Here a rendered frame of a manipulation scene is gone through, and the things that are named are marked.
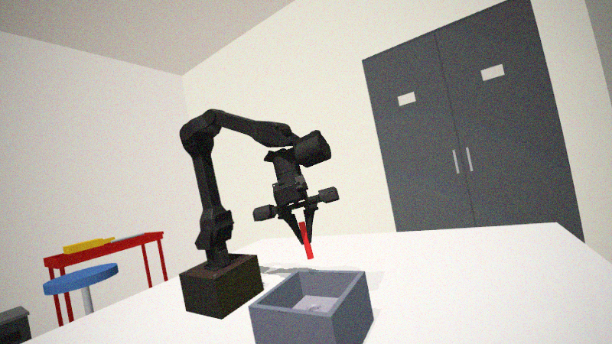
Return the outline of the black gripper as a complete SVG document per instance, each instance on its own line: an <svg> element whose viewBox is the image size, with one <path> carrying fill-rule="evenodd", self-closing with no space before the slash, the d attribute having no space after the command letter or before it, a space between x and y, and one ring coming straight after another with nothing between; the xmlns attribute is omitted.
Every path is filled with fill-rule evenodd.
<svg viewBox="0 0 612 344"><path fill-rule="evenodd" d="M284 174L280 174L277 176L278 185L281 186L283 184L295 182L295 177L299 175L302 175L300 170L294 170ZM340 199L337 192L337 188L335 187L329 187L323 190L319 190L318 193L318 195L308 197L307 191L305 190L301 192L301 198L299 200L292 200L291 202L286 203L284 206L274 206L269 204L255 208L252 212L254 222L272 219L275 218L276 214L278 214L278 219L285 220L287 224L291 227L292 231L296 235L301 245L304 245L295 214L291 214L293 209L304 207L305 209L303 210L303 212L308 234L308 241L309 243L311 243L314 211L319 210L317 207L317 203L331 203ZM302 200L305 201L299 202ZM294 204L289 205L290 203Z"/></svg>

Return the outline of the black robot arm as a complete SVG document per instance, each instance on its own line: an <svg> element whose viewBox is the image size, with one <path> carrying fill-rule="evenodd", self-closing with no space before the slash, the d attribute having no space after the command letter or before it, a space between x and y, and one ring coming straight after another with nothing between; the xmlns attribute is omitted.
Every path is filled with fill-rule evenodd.
<svg viewBox="0 0 612 344"><path fill-rule="evenodd" d="M300 165L311 167L331 159L330 146L319 130L300 138L285 123L256 121L217 109L208 109L183 125L179 135L184 149L192 158L203 207L199 220L200 234L195 245L197 250L206 251L208 265L203 268L211 271L235 263L230 260L226 246L226 241L232 238L235 222L231 210L227 211L222 206L211 157L214 137L222 127L248 135L267 148L282 148L268 151L264 158L264 161L273 163L276 177L301 170ZM286 146L293 148L283 148ZM295 177L295 182L281 186L277 182L272 187L277 206L299 200L301 192L308 190L303 174Z"/></svg>

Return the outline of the red peg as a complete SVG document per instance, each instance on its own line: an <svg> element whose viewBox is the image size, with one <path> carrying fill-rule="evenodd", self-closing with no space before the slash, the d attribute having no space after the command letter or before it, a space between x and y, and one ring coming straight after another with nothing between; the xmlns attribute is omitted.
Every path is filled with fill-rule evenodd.
<svg viewBox="0 0 612 344"><path fill-rule="evenodd" d="M299 222L299 228L301 231L301 236L303 239L303 243L304 243L304 248L307 254L308 259L312 259L314 258L312 249L311 249L311 243L309 243L308 241L308 234L307 234L307 229L306 229L306 225L305 222Z"/></svg>

